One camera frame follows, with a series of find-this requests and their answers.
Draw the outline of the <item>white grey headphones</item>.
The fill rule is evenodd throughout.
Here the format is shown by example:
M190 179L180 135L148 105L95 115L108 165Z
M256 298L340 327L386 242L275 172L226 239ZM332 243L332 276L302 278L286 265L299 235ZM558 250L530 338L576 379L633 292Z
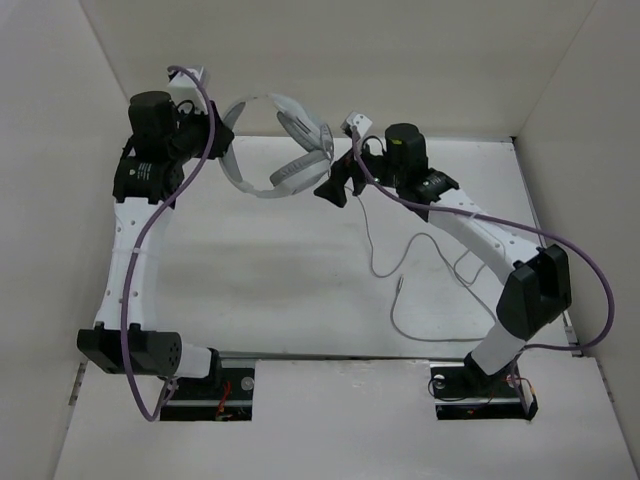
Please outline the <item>white grey headphones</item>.
M273 105L276 120L286 135L267 149L267 163L274 169L269 186L260 188L244 177L234 144L219 163L229 182L244 194L262 200L295 196L316 185L329 173L335 158L334 135L329 124L299 101L279 93L248 95L228 107L222 116L233 131L249 103L266 101Z

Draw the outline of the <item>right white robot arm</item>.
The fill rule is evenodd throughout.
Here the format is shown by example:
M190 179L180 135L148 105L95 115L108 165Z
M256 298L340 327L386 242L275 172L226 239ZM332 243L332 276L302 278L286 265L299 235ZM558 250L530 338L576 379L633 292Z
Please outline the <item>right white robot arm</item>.
M386 148L376 155L365 144L369 124L368 118L344 121L341 128L353 148L333 164L314 194L342 208L347 183L355 195L367 185L394 190L403 206L451 235L493 272L503 286L495 324L463 367L465 386L487 393L527 342L570 306L568 256L556 245L542 248L490 220L457 181L429 166L426 139L415 125L389 126Z

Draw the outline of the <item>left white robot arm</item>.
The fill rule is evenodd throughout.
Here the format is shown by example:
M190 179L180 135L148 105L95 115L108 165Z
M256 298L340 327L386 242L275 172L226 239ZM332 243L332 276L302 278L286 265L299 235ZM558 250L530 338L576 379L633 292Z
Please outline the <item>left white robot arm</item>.
M173 194L185 185L184 165L195 157L220 156L234 138L215 104L192 106L169 93L133 96L132 135L116 168L115 236L103 300L89 329L77 334L78 349L107 374L189 378L201 396L223 387L216 350L185 343L161 331L156 315L160 253L174 212Z

